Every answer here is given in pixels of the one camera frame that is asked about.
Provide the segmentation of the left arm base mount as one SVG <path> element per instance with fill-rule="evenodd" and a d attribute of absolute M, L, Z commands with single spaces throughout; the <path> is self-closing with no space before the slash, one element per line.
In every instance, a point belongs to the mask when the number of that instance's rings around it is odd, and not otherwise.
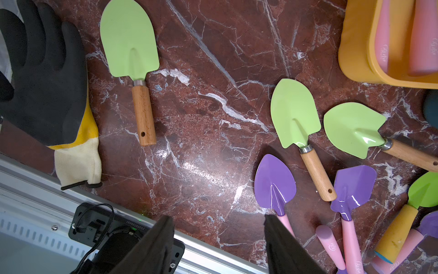
<path fill-rule="evenodd" d="M 117 215 L 113 206 L 107 203 L 80 204 L 68 235 L 70 239 L 89 246 L 90 250 L 82 255 L 73 273 L 111 274 L 151 228 Z M 184 251 L 184 243 L 174 238 L 168 274 L 175 272 Z"/>

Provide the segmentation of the dark teal storage box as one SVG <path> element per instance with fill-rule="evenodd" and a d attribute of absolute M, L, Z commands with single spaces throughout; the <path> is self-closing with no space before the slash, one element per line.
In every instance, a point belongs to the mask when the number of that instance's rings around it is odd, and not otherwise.
<path fill-rule="evenodd" d="M 438 129 L 438 91 L 428 90 L 423 102 L 423 115 L 425 120 Z"/>

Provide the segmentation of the black and yellow glove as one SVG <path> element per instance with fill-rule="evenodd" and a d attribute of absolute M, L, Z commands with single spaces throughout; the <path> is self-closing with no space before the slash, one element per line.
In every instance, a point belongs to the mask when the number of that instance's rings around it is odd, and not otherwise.
<path fill-rule="evenodd" d="M 89 103 L 86 53 L 76 26 L 46 3 L 1 10 L 12 80 L 1 76 L 1 115 L 54 152 L 61 188 L 102 185 L 99 131 Z"/>

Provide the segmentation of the aluminium front rail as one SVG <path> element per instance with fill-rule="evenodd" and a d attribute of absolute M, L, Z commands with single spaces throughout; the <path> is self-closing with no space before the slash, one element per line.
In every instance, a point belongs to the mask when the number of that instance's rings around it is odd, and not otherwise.
<path fill-rule="evenodd" d="M 59 180 L 1 155 L 1 212 L 42 228 L 48 235 L 68 234 L 83 203 L 107 200 L 82 189 L 61 191 Z M 266 274 L 268 270 L 200 240 L 175 232 L 185 244 L 178 274 Z"/>

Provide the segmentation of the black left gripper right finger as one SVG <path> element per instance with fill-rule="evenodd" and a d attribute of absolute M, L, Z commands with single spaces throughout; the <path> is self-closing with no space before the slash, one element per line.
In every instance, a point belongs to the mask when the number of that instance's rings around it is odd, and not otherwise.
<path fill-rule="evenodd" d="M 264 233 L 270 274 L 324 273 L 276 216 L 265 215 Z"/>

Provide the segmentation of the yellow storage box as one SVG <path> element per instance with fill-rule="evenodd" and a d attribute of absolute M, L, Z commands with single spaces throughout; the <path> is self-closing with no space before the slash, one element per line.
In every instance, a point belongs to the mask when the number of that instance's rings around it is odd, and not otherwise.
<path fill-rule="evenodd" d="M 437 89 L 438 72 L 409 75 L 409 48 L 416 1 L 390 1 L 388 73 L 378 65 L 375 36 L 382 1 L 348 1 L 343 22 L 339 65 L 349 79 L 415 89 Z"/>

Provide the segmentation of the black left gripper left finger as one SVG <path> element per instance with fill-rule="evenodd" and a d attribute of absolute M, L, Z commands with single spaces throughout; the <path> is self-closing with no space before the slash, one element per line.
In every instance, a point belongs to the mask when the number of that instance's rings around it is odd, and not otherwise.
<path fill-rule="evenodd" d="M 162 216 L 111 273 L 167 274 L 172 260 L 174 233 L 173 219 Z"/>

